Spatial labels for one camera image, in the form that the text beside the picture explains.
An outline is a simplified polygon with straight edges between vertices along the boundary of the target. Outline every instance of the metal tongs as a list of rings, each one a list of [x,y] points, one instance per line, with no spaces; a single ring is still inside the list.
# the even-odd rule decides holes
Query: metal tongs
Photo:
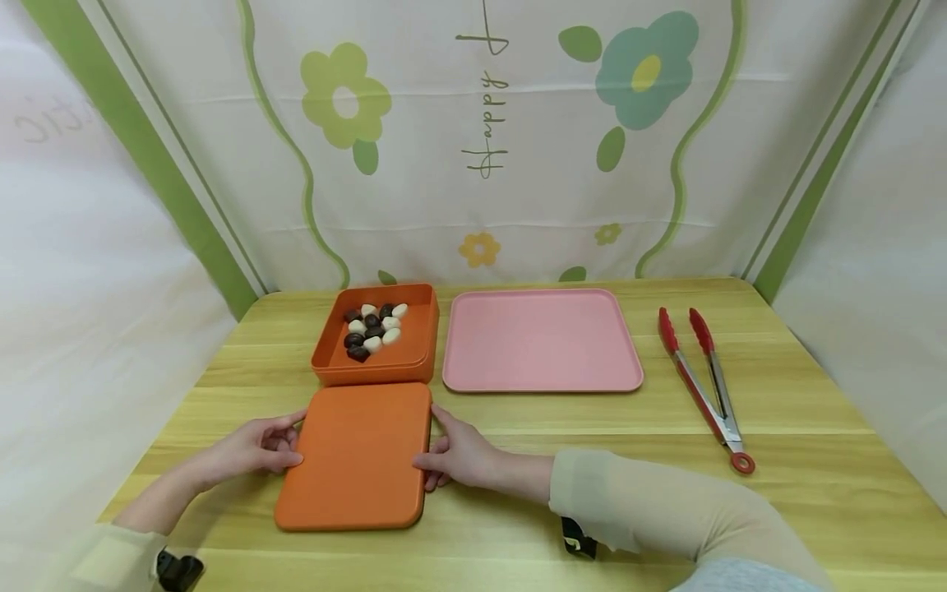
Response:
[[[733,415],[733,406],[730,404],[730,395],[726,391],[726,382],[724,381],[724,370],[721,368],[720,359],[714,350],[713,337],[710,335],[710,329],[707,327],[704,318],[696,309],[690,309],[690,326],[697,334],[697,341],[704,350],[707,358],[707,364],[710,366],[710,376],[713,378],[714,390],[717,392],[717,402],[720,411],[714,408],[709,397],[707,397],[704,388],[694,371],[690,369],[687,358],[677,345],[677,336],[674,335],[674,327],[670,323],[668,309],[661,307],[657,315],[658,332],[661,333],[661,341],[668,349],[670,357],[673,358],[677,371],[688,386],[690,396],[693,398],[701,414],[713,431],[717,441],[726,446],[730,451],[730,465],[741,475],[750,475],[757,468],[757,463],[748,454],[743,451],[743,438],[740,435],[740,428],[737,426],[737,418]]]

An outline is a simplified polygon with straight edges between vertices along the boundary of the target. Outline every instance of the green stripe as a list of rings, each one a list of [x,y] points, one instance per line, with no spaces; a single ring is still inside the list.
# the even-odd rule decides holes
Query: green stripe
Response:
[[[132,53],[132,48],[128,45],[128,42],[125,41],[125,36],[121,34],[121,31],[118,30],[118,25],[116,25],[115,19],[112,18],[112,13],[109,12],[108,8],[105,6],[103,0],[98,0],[98,7],[102,10],[102,14],[105,15],[105,18],[109,22],[109,26],[112,27],[112,31],[117,36],[122,47],[125,49],[125,53],[132,60],[135,71],[138,72],[138,76],[141,77],[141,80],[145,82],[145,87],[148,88],[148,93],[152,96],[154,104],[157,105],[158,110],[161,112],[161,116],[168,123],[168,127],[171,129],[171,133],[174,134],[174,139],[177,140],[178,146],[181,147],[182,151],[185,154],[185,157],[188,159],[191,168],[194,169],[194,172],[197,173],[197,178],[201,182],[201,186],[204,188],[204,191],[207,193],[207,196],[210,198],[211,203],[214,205],[214,209],[217,210],[217,214],[221,217],[223,225],[226,226],[227,232],[230,233],[230,237],[233,239],[234,244],[237,245],[237,249],[240,251],[243,260],[246,261],[247,266],[250,268],[250,272],[253,274],[253,277],[256,279],[258,286],[264,292],[266,291],[266,285],[263,283],[263,279],[257,273],[257,268],[254,267],[253,261],[250,259],[250,256],[247,254],[246,249],[243,248],[243,243],[240,240],[240,237],[237,236],[237,233],[234,231],[233,225],[227,219],[226,214],[223,213],[223,208],[221,208],[220,203],[217,201],[217,196],[214,195],[214,192],[210,188],[210,184],[204,178],[204,174],[201,172],[201,169],[197,166],[197,162],[194,160],[194,157],[191,155],[188,145],[185,144],[184,138],[181,137],[181,134],[178,133],[177,126],[174,125],[174,121],[171,119],[168,114],[168,110],[165,109],[164,103],[161,102],[161,99],[158,97],[158,94],[154,91],[151,81],[148,80],[148,77],[145,75],[145,70],[141,67],[141,64],[138,63],[138,59]]]
[[[819,130],[818,135],[815,137],[815,141],[811,148],[809,148],[809,153],[806,154],[806,157],[802,160],[802,166],[799,167],[799,170],[795,174],[793,182],[790,183],[789,188],[786,190],[786,194],[782,197],[782,201],[779,202],[779,207],[776,209],[776,213],[773,214],[773,219],[770,220],[768,226],[766,226],[766,231],[763,232],[762,238],[759,240],[759,244],[755,251],[753,251],[753,256],[750,258],[750,262],[746,264],[746,268],[743,269],[742,278],[746,279],[750,274],[750,270],[753,269],[754,263],[757,262],[759,254],[762,252],[763,247],[766,245],[766,242],[769,241],[770,235],[773,234],[773,229],[776,227],[779,218],[782,216],[783,210],[786,209],[786,206],[789,204],[790,198],[795,193],[795,188],[798,187],[799,182],[802,181],[802,175],[805,174],[806,170],[809,168],[809,165],[813,162],[815,158],[815,153],[818,151],[819,147],[822,145],[822,140],[825,139],[826,134],[829,133],[829,129],[832,124],[835,122],[835,118],[838,117],[838,113],[842,110],[842,106],[849,99],[849,94],[851,89],[855,86],[855,82],[862,76],[862,71],[865,69],[868,59],[871,57],[871,54],[874,53],[875,46],[881,41],[884,31],[887,29],[888,23],[894,17],[895,12],[898,10],[898,7],[901,5],[902,0],[892,0],[891,6],[888,7],[887,12],[882,17],[881,23],[878,24],[878,27],[875,29],[874,35],[871,36],[871,40],[868,42],[868,47],[866,47],[865,52],[862,54],[861,59],[855,65],[854,72],[851,73],[849,81],[846,82],[845,87],[842,89],[842,94],[839,95],[838,100],[832,106],[829,116],[826,118],[825,122],[822,124],[822,129]]]
[[[815,172],[812,182],[809,184],[809,187],[806,188],[806,192],[803,193],[802,199],[799,200],[799,204],[795,207],[795,211],[783,229],[782,234],[779,235],[779,239],[774,245],[772,253],[770,253],[769,258],[763,264],[762,269],[759,270],[759,274],[753,286],[767,302],[773,302],[773,298],[776,297],[779,291],[779,286],[786,278],[789,266],[792,264],[795,253],[799,250],[799,246],[802,244],[802,239],[805,237],[806,230],[809,229],[809,224],[813,220],[815,211],[822,201],[822,196],[825,195],[826,189],[829,187],[829,183],[835,175],[839,163],[842,161],[842,157],[845,155],[846,148],[855,130],[858,128],[859,122],[865,115],[868,105],[871,104],[875,96],[875,91],[884,78],[884,73],[887,71],[888,64],[891,62],[891,57],[898,48],[904,31],[907,29],[910,21],[911,19],[908,18],[904,22],[904,26],[898,33],[898,38],[891,45],[891,48],[888,49],[887,55],[884,56],[882,64],[878,67],[878,71],[875,72],[865,92],[862,93],[862,96],[858,99],[855,110],[852,111],[846,120],[845,126],[843,126],[839,136],[835,138],[829,152],[826,154],[825,160]]]
[[[314,189],[314,180],[313,180],[313,169],[309,166],[309,161],[306,160],[306,156],[302,153],[295,142],[293,142],[293,137],[290,136],[289,132],[286,131],[286,128],[283,127],[282,122],[277,117],[277,112],[273,108],[273,104],[270,102],[270,98],[266,94],[266,89],[263,87],[263,81],[259,77],[259,71],[257,70],[257,56],[254,48],[254,41],[257,36],[257,24],[253,18],[253,10],[250,8],[250,2],[248,0],[237,0],[237,6],[240,9],[241,21],[243,25],[243,57],[246,61],[246,73],[250,79],[250,83],[253,85],[253,92],[257,95],[257,102],[259,103],[260,108],[262,108],[263,113],[266,115],[267,121],[270,122],[270,125],[273,127],[273,131],[282,138],[282,140],[289,146],[290,150],[295,154],[296,160],[299,161],[299,166],[302,168],[303,176],[305,177],[306,183],[302,191],[302,213],[303,217],[306,219],[306,225],[309,227],[310,234],[313,235],[313,240],[322,249],[322,252],[329,256],[335,262],[335,265],[339,268],[339,272],[342,274],[342,282],[339,284],[340,290],[345,290],[348,288],[348,284],[351,281],[351,276],[348,272],[348,266],[345,261],[338,256],[338,254],[333,251],[329,245],[326,243],[325,239],[322,238],[322,235],[319,233],[319,227],[315,223],[315,216],[313,214],[313,189]]]
[[[684,221],[684,212],[688,204],[688,186],[687,183],[685,183],[684,174],[682,172],[685,152],[687,152],[694,136],[704,129],[704,126],[710,121],[710,118],[717,113],[721,103],[724,102],[727,93],[730,91],[730,87],[733,85],[734,74],[740,65],[743,47],[746,41],[746,9],[743,5],[743,0],[730,0],[730,12],[733,18],[733,29],[730,33],[730,49],[726,56],[724,71],[717,81],[717,88],[714,89],[713,95],[710,96],[710,101],[706,107],[704,107],[704,111],[697,116],[697,120],[695,120],[684,133],[684,137],[681,138],[680,143],[678,143],[677,148],[674,150],[674,156],[671,157],[670,180],[674,185],[674,206],[670,213],[670,222],[668,223],[668,227],[665,228],[664,234],[661,235],[661,238],[638,260],[638,264],[634,267],[634,276],[636,278],[644,278],[645,266],[648,264],[648,261],[674,240],[677,229],[680,227],[681,222]]]
[[[257,300],[221,235],[171,158],[77,0],[22,0],[85,94],[128,151],[197,258],[242,318]]]

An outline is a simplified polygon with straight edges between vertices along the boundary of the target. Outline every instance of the orange container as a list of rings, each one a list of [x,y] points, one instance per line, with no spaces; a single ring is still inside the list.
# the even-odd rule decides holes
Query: orange container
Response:
[[[283,530],[404,529],[423,509],[431,391],[419,383],[315,393],[274,518]]]
[[[364,363],[352,360],[342,343],[348,334],[345,313],[363,304],[381,308],[385,303],[408,305],[408,314],[402,319],[402,338],[372,354]],[[430,284],[343,290],[315,344],[313,371],[323,386],[428,383],[434,377],[439,320],[438,299]]]

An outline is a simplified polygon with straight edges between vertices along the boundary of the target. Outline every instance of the orange box lid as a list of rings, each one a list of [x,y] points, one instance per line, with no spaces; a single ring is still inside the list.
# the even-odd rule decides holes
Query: orange box lid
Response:
[[[337,386],[313,395],[274,517],[284,530],[403,529],[423,508],[431,391],[421,383]]]

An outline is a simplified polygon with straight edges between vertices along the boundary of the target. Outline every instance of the wooden table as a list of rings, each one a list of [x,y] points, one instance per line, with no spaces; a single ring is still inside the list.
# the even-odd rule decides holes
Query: wooden table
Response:
[[[947,519],[751,286],[733,278],[582,286],[590,285],[621,302],[645,369],[635,394],[448,392],[439,379],[446,320],[465,290],[440,288],[435,401],[511,450],[601,447],[738,480],[773,502],[841,590],[947,590]],[[334,296],[286,293],[257,302],[104,517],[246,420],[306,406],[318,388],[309,358]],[[727,468],[675,374],[657,336],[660,306],[669,307],[707,385],[688,307],[700,309],[713,330],[747,450],[759,464],[752,477]],[[198,592],[668,590],[690,572],[653,555],[575,559],[563,551],[559,519],[547,509],[456,485],[428,496],[412,529],[287,534],[273,522],[280,483],[250,475],[188,510],[170,545],[200,549],[207,573]]]

